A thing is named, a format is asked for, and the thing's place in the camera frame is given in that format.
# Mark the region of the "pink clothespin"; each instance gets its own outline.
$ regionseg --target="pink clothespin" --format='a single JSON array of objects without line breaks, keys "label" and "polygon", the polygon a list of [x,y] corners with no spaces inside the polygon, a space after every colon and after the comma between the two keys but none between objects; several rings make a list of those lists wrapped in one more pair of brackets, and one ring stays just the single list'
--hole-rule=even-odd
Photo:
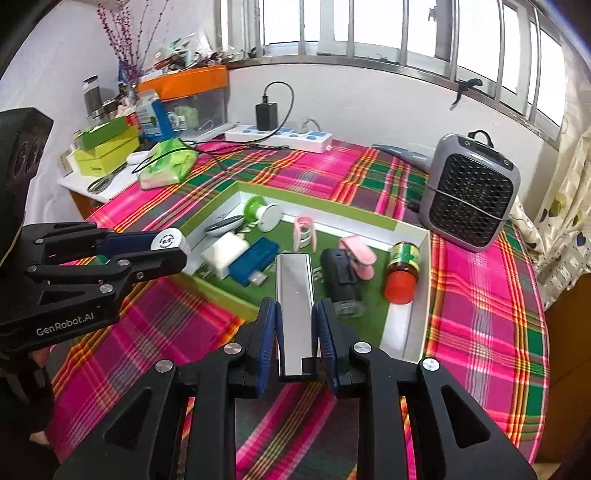
[{"label": "pink clothespin", "polygon": [[339,240],[339,248],[347,251],[351,266],[361,280],[370,280],[374,276],[372,265],[378,257],[359,235],[346,236]]},{"label": "pink clothespin", "polygon": [[310,242],[312,242],[312,251],[316,253],[314,220],[309,215],[300,215],[294,220],[294,252],[307,247]]}]

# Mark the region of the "red bottle cap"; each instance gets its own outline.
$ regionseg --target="red bottle cap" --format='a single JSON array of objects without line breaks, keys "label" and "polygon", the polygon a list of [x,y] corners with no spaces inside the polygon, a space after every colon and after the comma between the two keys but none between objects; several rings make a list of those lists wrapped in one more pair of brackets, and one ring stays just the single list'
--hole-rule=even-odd
[{"label": "red bottle cap", "polygon": [[416,277],[404,270],[392,272],[386,279],[384,298],[390,303],[406,305],[414,300],[414,290],[417,286]]}]

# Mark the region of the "curtain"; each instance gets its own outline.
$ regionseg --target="curtain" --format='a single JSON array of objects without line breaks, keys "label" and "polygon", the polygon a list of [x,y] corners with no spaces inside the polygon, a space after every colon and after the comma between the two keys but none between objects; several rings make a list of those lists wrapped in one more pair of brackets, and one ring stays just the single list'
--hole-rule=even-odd
[{"label": "curtain", "polygon": [[511,219],[528,244],[544,308],[591,273],[591,82],[563,47],[566,107],[554,176],[531,221],[517,200]]}]

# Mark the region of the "green plastic bag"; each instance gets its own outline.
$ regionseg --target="green plastic bag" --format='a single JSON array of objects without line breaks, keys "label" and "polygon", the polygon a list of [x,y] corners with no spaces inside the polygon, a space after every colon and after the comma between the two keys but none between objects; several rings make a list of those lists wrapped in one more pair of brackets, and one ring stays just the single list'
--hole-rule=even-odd
[{"label": "green plastic bag", "polygon": [[180,183],[187,178],[198,156],[195,150],[188,149],[178,138],[160,142],[154,148],[152,157],[158,160],[140,172],[139,184],[148,190]]}]

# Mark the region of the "power strip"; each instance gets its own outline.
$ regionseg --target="power strip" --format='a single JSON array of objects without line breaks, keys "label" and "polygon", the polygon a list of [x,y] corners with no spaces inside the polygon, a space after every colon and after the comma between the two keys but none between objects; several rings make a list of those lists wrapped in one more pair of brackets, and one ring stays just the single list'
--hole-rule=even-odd
[{"label": "power strip", "polygon": [[[226,140],[230,142],[251,142],[264,138],[271,132],[259,130],[256,125],[238,125],[225,134]],[[263,140],[262,145],[270,147],[282,147],[287,145],[292,150],[303,150],[305,152],[324,153],[332,145],[332,134],[325,132],[296,133],[293,128],[281,128],[275,135]]]}]

